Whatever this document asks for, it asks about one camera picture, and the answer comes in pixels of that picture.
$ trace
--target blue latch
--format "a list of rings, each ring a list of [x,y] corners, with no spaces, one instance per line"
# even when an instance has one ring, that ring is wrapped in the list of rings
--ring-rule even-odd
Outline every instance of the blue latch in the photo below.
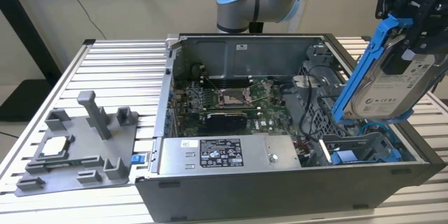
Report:
[[[402,154],[398,149],[393,149],[391,154],[387,158],[383,159],[385,162],[391,163],[391,162],[401,162],[402,161]]]
[[[331,159],[335,165],[353,163],[358,161],[354,151],[339,151],[331,155]]]
[[[135,154],[131,157],[131,165],[142,165],[146,163],[147,155]]]

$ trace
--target slotted aluminum platform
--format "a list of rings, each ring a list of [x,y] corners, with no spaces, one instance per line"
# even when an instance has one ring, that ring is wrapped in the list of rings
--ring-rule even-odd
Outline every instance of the slotted aluminum platform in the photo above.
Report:
[[[367,47],[361,37],[339,38],[358,58]],[[87,115],[77,102],[81,90],[94,89],[107,112],[130,106],[141,114],[137,153],[153,148],[162,76],[165,41],[99,40],[83,46],[9,156],[0,164],[0,223],[151,223],[153,218],[135,186],[67,191],[18,198],[17,182],[25,173],[47,128],[43,120],[53,108],[71,116]],[[421,135],[448,162],[448,108],[430,93],[410,119]],[[131,176],[139,173],[133,167]],[[419,187],[398,191],[374,210],[263,218],[227,223],[448,223],[448,169]]]

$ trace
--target power supply label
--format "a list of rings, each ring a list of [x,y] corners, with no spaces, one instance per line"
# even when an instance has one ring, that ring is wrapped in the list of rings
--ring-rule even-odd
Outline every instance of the power supply label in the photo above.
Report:
[[[239,138],[202,140],[201,154],[205,168],[245,166]]]

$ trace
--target gray fixture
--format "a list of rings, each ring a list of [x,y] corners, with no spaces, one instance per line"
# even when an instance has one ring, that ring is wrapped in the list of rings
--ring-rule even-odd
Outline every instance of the gray fixture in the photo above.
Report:
[[[18,182],[17,196],[130,181],[138,113],[123,107],[117,114],[106,114],[95,104],[94,91],[82,91],[78,101],[90,116],[71,118],[63,109],[50,112],[49,130]]]

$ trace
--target small circuit board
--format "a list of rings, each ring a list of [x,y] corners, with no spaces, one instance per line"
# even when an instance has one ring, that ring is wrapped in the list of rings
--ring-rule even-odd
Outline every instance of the small circuit board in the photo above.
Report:
[[[250,86],[205,88],[191,82],[177,90],[179,136],[297,135],[279,86],[267,78]]]

